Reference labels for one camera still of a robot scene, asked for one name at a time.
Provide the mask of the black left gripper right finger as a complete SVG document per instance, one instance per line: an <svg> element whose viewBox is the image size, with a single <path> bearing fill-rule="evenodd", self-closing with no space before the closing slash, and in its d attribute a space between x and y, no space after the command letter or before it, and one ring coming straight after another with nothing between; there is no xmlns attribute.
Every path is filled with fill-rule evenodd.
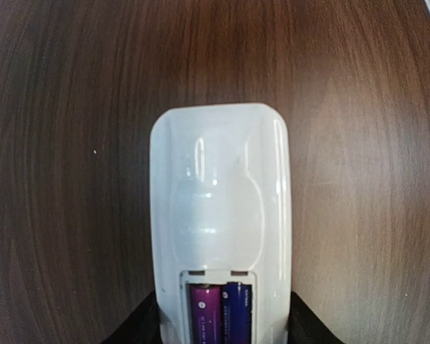
<svg viewBox="0 0 430 344"><path fill-rule="evenodd" d="M287 331L288 344L343 344L296 292L291 292Z"/></svg>

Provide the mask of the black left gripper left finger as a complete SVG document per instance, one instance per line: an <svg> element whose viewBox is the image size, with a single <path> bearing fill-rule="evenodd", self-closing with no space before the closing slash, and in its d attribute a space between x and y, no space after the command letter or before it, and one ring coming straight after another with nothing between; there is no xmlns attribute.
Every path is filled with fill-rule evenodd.
<svg viewBox="0 0 430 344"><path fill-rule="evenodd" d="M161 343L159 308L156 293L151 292L128 318L101 344Z"/></svg>

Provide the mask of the blue red battery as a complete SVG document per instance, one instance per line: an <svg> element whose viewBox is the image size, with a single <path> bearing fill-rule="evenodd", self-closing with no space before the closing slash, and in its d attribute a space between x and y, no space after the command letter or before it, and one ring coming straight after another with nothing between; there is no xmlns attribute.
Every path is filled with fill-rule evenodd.
<svg viewBox="0 0 430 344"><path fill-rule="evenodd" d="M221 287L190 285L193 343L222 343Z"/></svg>
<svg viewBox="0 0 430 344"><path fill-rule="evenodd" d="M224 343L252 342L252 286L230 282L222 287L222 333Z"/></svg>

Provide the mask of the white remote control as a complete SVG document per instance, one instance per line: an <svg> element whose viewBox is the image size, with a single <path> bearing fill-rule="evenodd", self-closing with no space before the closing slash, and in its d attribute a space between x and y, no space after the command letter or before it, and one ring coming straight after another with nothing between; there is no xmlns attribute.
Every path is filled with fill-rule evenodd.
<svg viewBox="0 0 430 344"><path fill-rule="evenodd" d="M180 107L150 133L161 340L193 343L190 285L252 286L252 342L286 343L292 281L287 126L263 103Z"/></svg>

